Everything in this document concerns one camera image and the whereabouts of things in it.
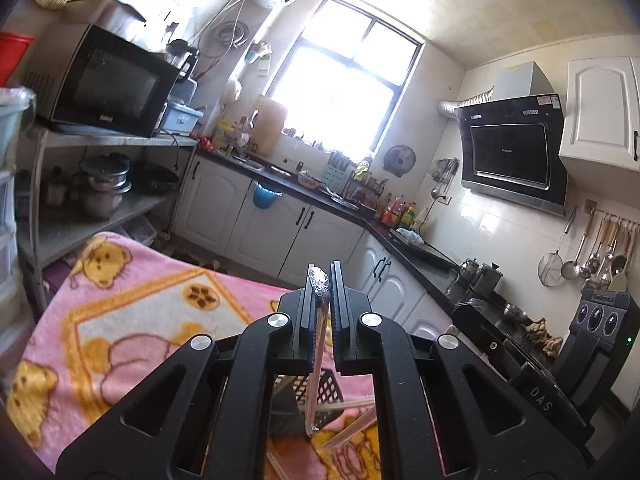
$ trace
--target silver screw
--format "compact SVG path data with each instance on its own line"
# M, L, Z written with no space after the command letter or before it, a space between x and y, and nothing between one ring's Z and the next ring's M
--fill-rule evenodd
M206 350L211 346L211 338L208 335L197 335L191 340L191 348L194 350Z
M362 314L360 320L362 321L362 324L366 326L379 326L382 324L382 318L373 312Z
M267 320L267 323L269 323L271 326L274 326L276 328L280 326L285 326L288 322L289 322L289 316L286 316L285 314L281 314L279 312L277 312L276 314L271 314L269 316L269 319Z
M446 348L447 350L453 350L454 348L458 348L458 344L460 342L458 341L457 337L451 334L442 334L438 338L438 343L440 344L440 346Z

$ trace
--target blue bowl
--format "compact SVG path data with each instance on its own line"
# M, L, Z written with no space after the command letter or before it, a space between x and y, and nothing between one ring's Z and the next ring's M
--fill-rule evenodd
M262 184L256 184L254 190L254 205L258 209L270 208L282 193L267 189Z

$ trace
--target window frame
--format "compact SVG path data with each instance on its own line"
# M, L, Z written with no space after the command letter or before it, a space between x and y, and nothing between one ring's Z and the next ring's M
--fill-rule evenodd
M267 90L266 95L268 97L272 97L276 87L278 86L278 83L280 82L280 80L282 79L284 73L287 71L287 69L289 68L291 61L293 60L293 56L296 53L296 51L301 48L301 47L307 47L307 48L311 48L317 52L321 52L322 54L325 54L326 56L332 58L333 60L343 64L344 66L346 66L347 68L354 68L356 70L361 71L362 73L365 73L371 77L373 77L374 79L376 79L377 81L379 81L381 84L383 84L384 86L388 87L389 89L391 89L394 93L393 98L391 99L389 106L386 110L386 113L383 117L383 119L380 121L380 126L378 127L378 131L376 132L376 135L374 136L373 140L371 141L371 144L369 146L369 150L372 152L375 152L379 143L380 143L380 139L382 138L382 135L385 133L386 128L389 125L389 121L391 119L391 116L393 115L394 111L396 110L396 107L398 106L398 101L400 100L400 97L402 96L402 92L404 91L404 87L407 84L410 75L412 74L414 67L415 67L415 63L418 59L418 56L420 56L420 52L422 50L422 46L423 43L419 40L417 40L416 38L410 36L409 34L403 32L402 30L400 30L398 27L395 27L393 24L387 22L386 20L384 20L383 18L380 18L379 16L368 12L365 9L361 9L360 7L353 5L349 2L346 2L345 0L323 0L322 3L320 3L320 5L318 6L318 8L314 11L313 16L315 16L323 7L327 2L330 1L334 1L337 2L338 4L344 5L345 7L349 7L350 9L356 10L356 12L359 12L361 14L364 14L365 16L367 16L368 18L371 19L371 22L369 23L369 27L367 27L367 30L364 31L364 34L362 35L362 39L360 40L360 43L362 44L362 42L367 38L367 36L369 35L369 33L371 32L371 30L373 29L373 27L376 25L376 23L379 23L380 25L382 25L383 27L389 28L390 30L392 30L394 33L399 34L402 38L405 38L406 40L410 41L411 43L413 43L415 45L415 50L414 50L414 54L411 58L411 62L409 63L409 66L407 67L406 70L406 75L404 76L404 80L402 81L401 84L399 85L395 85L393 84L391 81L388 81L386 79L384 79L383 77L373 73L371 70L365 68L364 66L362 66L360 63L357 63L354 58L355 56L357 56L357 50L356 53L353 54L352 57L348 58L345 57L341 54L338 54L337 52L334 52L333 50L329 50L328 48L315 44L309 40L306 40L305 38L302 37L306 26L308 25L308 22L305 23L305 27L300 31L300 34L298 35L298 37L296 38L296 41L293 43L293 45L291 46L291 48L289 49L289 51L287 52L287 56L285 58L285 60L282 62L282 65L280 66L280 68L278 69L278 71L276 72L275 76L273 77L273 80L271 81L271 84L269 85L269 89Z

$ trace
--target fleece blanket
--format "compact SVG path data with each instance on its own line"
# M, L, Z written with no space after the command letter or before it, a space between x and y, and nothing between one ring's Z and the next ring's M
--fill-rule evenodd
M193 335L241 333L274 312L285 292L174 260L115 233L98 234L31 336L8 415L55 470L68 444ZM334 369L330 335L327 343L322 365ZM337 374L337 380L345 400L373 395L370 377ZM291 480L376 480L377 427L337 452L322 449L359 415L347 410L310 441L283 438L271 451ZM277 478L268 463L265 477Z

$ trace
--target red plastic bucket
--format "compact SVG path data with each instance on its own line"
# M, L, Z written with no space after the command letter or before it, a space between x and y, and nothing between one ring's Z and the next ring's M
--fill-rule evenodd
M31 41L31 36L0 32L0 87L6 85Z

